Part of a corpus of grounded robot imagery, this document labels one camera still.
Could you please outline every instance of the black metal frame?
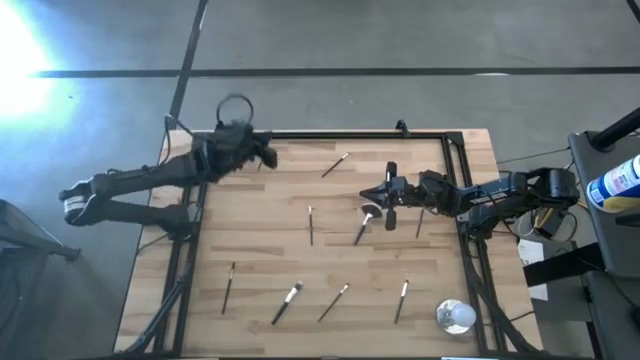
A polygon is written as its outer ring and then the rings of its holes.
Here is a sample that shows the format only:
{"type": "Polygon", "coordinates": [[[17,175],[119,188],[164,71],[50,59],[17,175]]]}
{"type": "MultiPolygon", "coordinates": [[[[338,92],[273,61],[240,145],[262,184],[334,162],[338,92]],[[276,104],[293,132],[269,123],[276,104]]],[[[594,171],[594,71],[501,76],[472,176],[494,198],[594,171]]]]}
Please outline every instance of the black metal frame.
{"type": "MultiPolygon", "coordinates": [[[[438,140],[442,145],[442,152],[445,162],[445,168],[449,179],[457,184],[457,176],[455,171],[455,165],[453,161],[453,155],[451,147],[454,146],[457,150],[460,170],[463,178],[464,186],[473,185],[471,178],[471,170],[469,168],[469,162],[467,159],[464,137],[461,132],[409,132],[406,129],[404,122],[399,122],[397,126],[398,130],[390,131],[286,131],[286,132],[273,132],[274,140],[345,140],[345,139],[363,139],[363,140],[398,140],[406,139],[410,140],[438,140]]],[[[195,188],[185,188],[182,194],[182,204],[187,205],[190,202],[191,196],[195,188]]],[[[198,187],[197,204],[200,209],[204,209],[206,202],[206,195],[208,190],[208,184],[202,184],[198,187]]],[[[461,256],[463,257],[462,266],[465,272],[465,279],[467,282],[467,292],[469,294],[470,305],[477,310],[478,319],[474,325],[474,337],[478,345],[478,353],[480,356],[474,357],[474,359],[499,359],[499,360],[586,360],[590,358],[584,357],[569,357],[569,356],[556,356],[550,354],[524,354],[517,352],[510,352],[507,348],[507,342],[505,339],[505,333],[499,326],[492,326],[493,335],[496,342],[496,350],[490,349],[487,344],[487,336],[485,333],[485,325],[483,322],[483,314],[478,299],[479,295],[471,280],[473,276],[477,276],[477,272],[471,261],[470,254],[466,251],[468,246],[468,240],[462,235],[462,225],[458,218],[455,219],[456,228],[458,232],[458,240],[461,248],[461,256]]],[[[186,241],[174,241],[171,255],[169,257],[169,263],[167,268],[167,276],[165,279],[165,287],[163,294],[163,302],[158,310],[158,313],[151,320],[150,325],[143,332],[145,342],[137,342],[136,346],[132,346],[125,352],[114,353],[110,356],[96,358],[96,359],[175,359],[180,358],[182,354],[182,345],[184,342],[184,332],[186,328],[186,321],[189,307],[189,297],[191,294],[191,285],[193,280],[193,274],[195,271],[195,260],[198,251],[198,242],[200,237],[200,229],[202,226],[202,213],[195,220],[195,233],[186,241]],[[189,249],[187,252],[187,259],[184,266],[184,270],[178,280],[178,260],[182,251],[183,245],[188,243],[189,249]],[[175,325],[175,332],[173,343],[170,350],[164,350],[165,337],[167,330],[167,318],[173,305],[180,298],[180,304],[178,308],[177,320],[175,325]],[[144,352],[149,344],[151,338],[154,339],[152,352],[144,352]]],[[[484,241],[476,242],[478,261],[480,265],[480,278],[483,283],[484,290],[489,294],[490,298],[497,304],[497,297],[495,292],[495,286],[493,283],[493,276],[491,273],[491,266],[489,264],[489,257],[487,253],[487,246],[484,241]]],[[[489,313],[489,318],[492,324],[498,324],[499,321],[495,313],[489,313]]],[[[229,357],[228,359],[243,359],[242,357],[229,357]]],[[[421,357],[420,359],[441,359],[441,357],[421,357]]]]}

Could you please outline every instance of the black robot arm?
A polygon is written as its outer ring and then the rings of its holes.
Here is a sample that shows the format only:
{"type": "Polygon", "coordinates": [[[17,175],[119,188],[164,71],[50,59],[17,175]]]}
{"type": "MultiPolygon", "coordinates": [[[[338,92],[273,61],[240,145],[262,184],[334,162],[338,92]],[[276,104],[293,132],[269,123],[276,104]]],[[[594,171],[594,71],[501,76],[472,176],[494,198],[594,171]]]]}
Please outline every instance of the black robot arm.
{"type": "Polygon", "coordinates": [[[74,226],[101,221],[158,225],[172,237],[191,234],[192,216],[188,207],[164,208],[111,200],[112,197],[159,186],[187,187],[202,182],[218,182],[228,173],[242,168],[256,157],[271,168],[277,166],[277,153],[270,148],[270,133],[254,133],[245,122],[222,124],[210,135],[194,135],[198,145],[158,166],[138,170],[96,174],[60,193],[65,221],[74,226]]]}
{"type": "Polygon", "coordinates": [[[489,239],[493,228],[503,219],[539,207],[566,208],[576,204],[580,194],[575,176],[566,169],[513,172],[498,180],[459,188],[445,175],[430,170],[419,174],[417,186],[411,185],[404,176],[397,176],[397,165],[389,162],[385,181],[361,191],[360,196],[387,210],[387,230],[395,228],[395,206],[415,206],[435,209],[451,217],[469,212],[467,234],[471,238],[489,239]]]}

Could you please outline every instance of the gray floor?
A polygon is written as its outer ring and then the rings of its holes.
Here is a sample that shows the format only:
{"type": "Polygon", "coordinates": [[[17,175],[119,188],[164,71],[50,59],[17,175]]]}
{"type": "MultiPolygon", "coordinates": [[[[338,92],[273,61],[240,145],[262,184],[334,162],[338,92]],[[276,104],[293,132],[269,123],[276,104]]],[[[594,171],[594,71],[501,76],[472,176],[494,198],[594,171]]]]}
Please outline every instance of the gray floor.
{"type": "MultiPolygon", "coordinates": [[[[31,39],[30,46],[12,43],[8,53],[40,54],[26,70],[178,69],[197,1],[7,4],[0,14],[22,22],[12,34],[31,39]]],[[[622,0],[211,1],[194,68],[628,66],[640,63],[639,33],[622,0]]],[[[75,263],[50,259],[16,358],[107,354],[140,227],[70,227],[57,194],[110,167],[154,163],[176,79],[12,85],[0,92],[0,198],[83,251],[75,263]]],[[[569,133],[608,125],[638,106],[639,88],[637,75],[192,79],[181,117],[211,128],[212,104],[242,92],[256,106],[257,127],[389,128],[397,119],[413,128],[482,127],[491,131],[496,157],[507,159],[566,146],[569,133]]],[[[504,168],[569,161],[565,153],[504,168]]],[[[144,203],[148,194],[127,199],[144,203]]],[[[573,212],[581,223],[576,238],[593,241],[588,218],[573,212]]],[[[582,327],[547,321],[562,310],[540,309],[549,350],[589,353],[582,327]]]]}

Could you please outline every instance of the wooden tabletop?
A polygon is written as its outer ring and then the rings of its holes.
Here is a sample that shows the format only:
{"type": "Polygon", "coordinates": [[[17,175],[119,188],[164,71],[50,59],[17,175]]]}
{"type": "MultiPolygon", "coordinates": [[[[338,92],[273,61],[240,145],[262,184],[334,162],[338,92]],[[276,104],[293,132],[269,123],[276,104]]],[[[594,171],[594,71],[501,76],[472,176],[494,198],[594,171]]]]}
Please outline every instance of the wooden tabletop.
{"type": "MultiPolygon", "coordinates": [[[[474,182],[495,179],[498,172],[488,131],[461,131],[474,182]]],[[[190,149],[191,139],[182,131],[173,131],[171,142],[174,156],[190,149]]],[[[477,355],[472,334],[453,338],[434,321],[442,300],[468,300],[453,219],[426,213],[416,239],[420,209],[400,208],[395,231],[385,231],[382,220],[374,220],[360,244],[353,246],[363,220],[358,192],[382,182],[387,161],[397,162],[398,175],[413,184],[419,171],[446,172],[440,142],[277,140],[272,146],[279,154],[276,170],[247,164],[209,190],[183,355],[477,355]],[[351,156],[321,178],[346,152],[351,156]],[[313,207],[313,247],[308,206],[313,207]],[[233,261],[235,277],[227,311],[221,315],[233,261]],[[394,324],[405,279],[410,281],[409,290],[394,324]],[[304,282],[302,290],[272,326],[297,281],[304,282]],[[346,283],[350,288],[318,323],[346,283]]],[[[151,205],[177,203],[180,196],[180,189],[158,188],[152,192],[151,205]]],[[[140,245],[162,234],[158,228],[147,228],[140,245]]],[[[532,310],[515,240],[495,234],[488,244],[498,301],[505,313],[511,318],[532,310]]],[[[117,350],[129,346],[157,311],[170,251],[170,242],[163,240],[137,257],[117,350]]],[[[489,323],[487,312],[483,315],[489,323]]],[[[541,348],[534,315],[514,324],[541,348]]],[[[172,339],[173,324],[169,329],[167,336],[172,339]]],[[[486,330],[490,337],[490,327],[486,330]]]]}

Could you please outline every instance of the black floor stripe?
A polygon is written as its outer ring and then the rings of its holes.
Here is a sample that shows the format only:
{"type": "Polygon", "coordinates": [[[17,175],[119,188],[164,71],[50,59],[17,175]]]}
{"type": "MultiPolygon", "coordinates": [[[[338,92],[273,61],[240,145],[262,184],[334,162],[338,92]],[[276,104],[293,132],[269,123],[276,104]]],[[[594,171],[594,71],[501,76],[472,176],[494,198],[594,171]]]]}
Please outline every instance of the black floor stripe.
{"type": "MultiPolygon", "coordinates": [[[[195,48],[189,56],[191,65],[195,48]]],[[[40,71],[34,78],[173,78],[179,77],[172,115],[180,112],[181,98],[188,78],[260,78],[260,77],[359,77],[359,76],[482,76],[482,75],[636,75],[640,66],[593,67],[500,67],[500,68],[315,68],[315,69],[202,69],[202,70],[61,70],[40,71]]]]}
{"type": "MultiPolygon", "coordinates": [[[[169,114],[174,119],[180,117],[180,109],[182,109],[182,102],[184,101],[184,95],[187,92],[187,83],[189,82],[189,73],[193,66],[193,59],[196,56],[196,49],[198,48],[198,40],[200,39],[200,33],[202,32],[202,23],[204,22],[204,14],[207,11],[207,4],[209,0],[200,0],[198,2],[198,10],[196,16],[193,19],[193,25],[191,27],[191,35],[189,36],[189,43],[187,44],[187,52],[184,54],[184,60],[182,62],[182,69],[178,75],[178,85],[176,91],[173,94],[173,100],[171,101],[171,109],[169,114]]],[[[171,124],[171,129],[176,128],[176,124],[171,124]]]]}
{"type": "Polygon", "coordinates": [[[636,17],[638,23],[640,23],[640,8],[638,8],[638,3],[636,3],[635,0],[627,0],[627,5],[629,5],[633,16],[636,17]]]}

